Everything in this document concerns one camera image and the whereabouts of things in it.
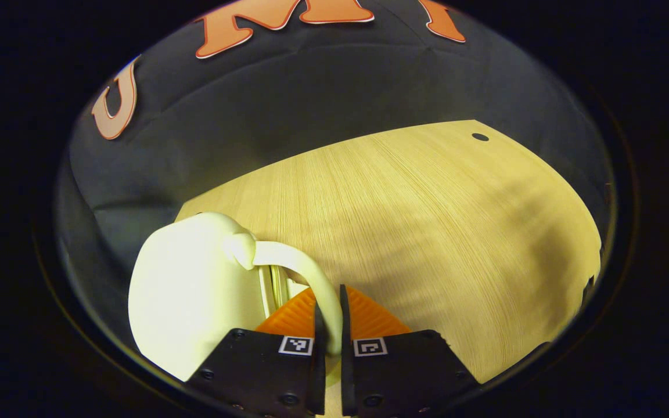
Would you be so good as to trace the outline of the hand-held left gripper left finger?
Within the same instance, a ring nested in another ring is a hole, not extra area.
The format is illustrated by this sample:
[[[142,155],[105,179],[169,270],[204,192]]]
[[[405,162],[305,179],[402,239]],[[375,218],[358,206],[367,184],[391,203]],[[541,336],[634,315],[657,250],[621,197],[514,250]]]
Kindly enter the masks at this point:
[[[314,417],[326,407],[328,333],[311,289],[257,330],[230,330],[186,385],[258,417]]]

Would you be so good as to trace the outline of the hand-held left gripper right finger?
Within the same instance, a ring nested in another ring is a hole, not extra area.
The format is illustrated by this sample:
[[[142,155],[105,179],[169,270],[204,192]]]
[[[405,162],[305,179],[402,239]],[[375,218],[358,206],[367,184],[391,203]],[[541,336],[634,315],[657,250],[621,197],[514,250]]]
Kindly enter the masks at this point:
[[[340,286],[341,407],[352,417],[439,417],[480,383],[435,330],[356,338],[363,309]]]

